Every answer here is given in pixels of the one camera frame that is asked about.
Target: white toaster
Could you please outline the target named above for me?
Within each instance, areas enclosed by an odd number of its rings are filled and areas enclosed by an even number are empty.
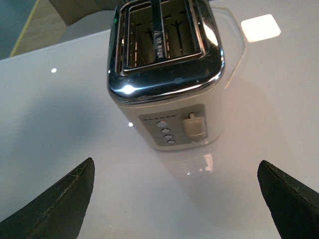
[[[108,90],[152,148],[184,149],[217,139],[223,126],[224,66],[208,1],[119,2]]]

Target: white countertop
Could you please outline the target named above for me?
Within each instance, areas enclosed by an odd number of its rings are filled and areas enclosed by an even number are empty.
[[[206,146],[160,152],[128,127],[106,88],[109,31],[0,61],[0,221],[92,157],[79,239],[280,238],[257,169],[267,160],[319,191],[319,2],[211,4],[226,63],[223,11],[238,26],[272,14],[281,34],[238,39],[224,130]]]

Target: floor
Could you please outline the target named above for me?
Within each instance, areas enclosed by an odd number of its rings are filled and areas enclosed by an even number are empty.
[[[49,0],[38,0],[12,56],[57,44],[66,25]]]

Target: toaster control panel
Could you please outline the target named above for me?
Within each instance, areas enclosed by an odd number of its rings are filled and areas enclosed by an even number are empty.
[[[140,115],[139,118],[161,147],[189,144],[207,137],[204,104]]]

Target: white lever knob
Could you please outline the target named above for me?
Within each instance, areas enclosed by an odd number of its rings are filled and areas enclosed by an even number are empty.
[[[189,119],[183,120],[184,133],[192,141],[200,141],[206,137],[206,125],[204,117],[195,117],[189,114]]]

